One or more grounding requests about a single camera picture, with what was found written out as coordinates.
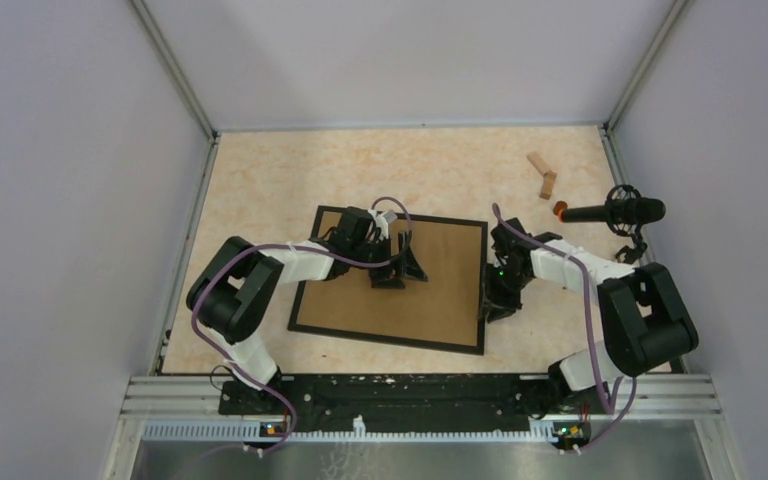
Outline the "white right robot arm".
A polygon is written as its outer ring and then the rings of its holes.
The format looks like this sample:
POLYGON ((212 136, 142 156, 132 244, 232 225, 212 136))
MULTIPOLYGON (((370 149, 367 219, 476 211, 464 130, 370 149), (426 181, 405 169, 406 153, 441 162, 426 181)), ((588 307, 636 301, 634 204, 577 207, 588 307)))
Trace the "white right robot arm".
POLYGON ((641 267, 609 261, 561 236, 528 235, 516 218, 490 233, 494 261, 486 264, 480 320, 495 322, 522 307, 534 280, 554 283, 584 300, 587 346, 554 362, 547 380, 529 393, 530 413, 572 412, 593 387, 618 388, 699 345, 693 320, 669 270, 657 262, 641 267))

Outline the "wooden block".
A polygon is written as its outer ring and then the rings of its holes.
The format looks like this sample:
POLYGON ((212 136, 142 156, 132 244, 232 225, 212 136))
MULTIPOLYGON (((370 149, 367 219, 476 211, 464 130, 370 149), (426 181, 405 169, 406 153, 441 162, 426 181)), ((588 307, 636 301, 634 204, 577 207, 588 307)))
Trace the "wooden block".
POLYGON ((557 173, 554 171, 546 172, 542 177, 542 185, 539 197, 543 200, 549 200, 553 195, 554 186, 557 180, 557 173))
POLYGON ((538 152, 529 153, 527 159, 541 176, 546 176, 552 171, 552 168, 538 152))

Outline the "orange cylinder block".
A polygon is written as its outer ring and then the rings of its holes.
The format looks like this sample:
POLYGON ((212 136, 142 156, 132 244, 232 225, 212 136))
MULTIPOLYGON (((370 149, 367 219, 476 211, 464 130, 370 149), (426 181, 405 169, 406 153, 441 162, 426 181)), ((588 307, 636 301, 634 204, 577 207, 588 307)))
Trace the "orange cylinder block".
POLYGON ((560 220, 563 220, 563 214, 567 210, 568 204, 565 201, 558 201, 552 208, 553 214, 560 220))

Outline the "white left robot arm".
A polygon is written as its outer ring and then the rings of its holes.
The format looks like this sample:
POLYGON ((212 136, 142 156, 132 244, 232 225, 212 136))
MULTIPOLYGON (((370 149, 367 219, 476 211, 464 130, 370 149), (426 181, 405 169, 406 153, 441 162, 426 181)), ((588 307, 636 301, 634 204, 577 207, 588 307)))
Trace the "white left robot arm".
POLYGON ((347 207, 319 236, 260 245, 232 236, 209 261, 186 295, 191 327, 227 362, 252 410, 263 414, 281 405, 294 411, 280 393, 280 369, 258 332, 278 286, 330 281, 352 268, 368 271, 374 288, 427 281, 412 251, 413 229, 390 233, 398 218, 375 207, 347 207))

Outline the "black microphone on tripod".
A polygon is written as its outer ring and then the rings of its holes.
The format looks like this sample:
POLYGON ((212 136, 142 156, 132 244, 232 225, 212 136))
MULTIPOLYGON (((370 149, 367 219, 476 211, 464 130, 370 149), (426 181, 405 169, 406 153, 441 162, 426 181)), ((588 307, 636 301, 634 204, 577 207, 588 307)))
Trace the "black microphone on tripod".
POLYGON ((662 220, 666 215, 663 201, 643 196, 629 184, 614 186, 601 205, 570 208, 563 214, 562 223, 603 223, 609 230, 628 238, 631 246, 624 246, 615 254, 617 261, 634 264, 641 260, 648 250, 643 239, 645 225, 662 220))

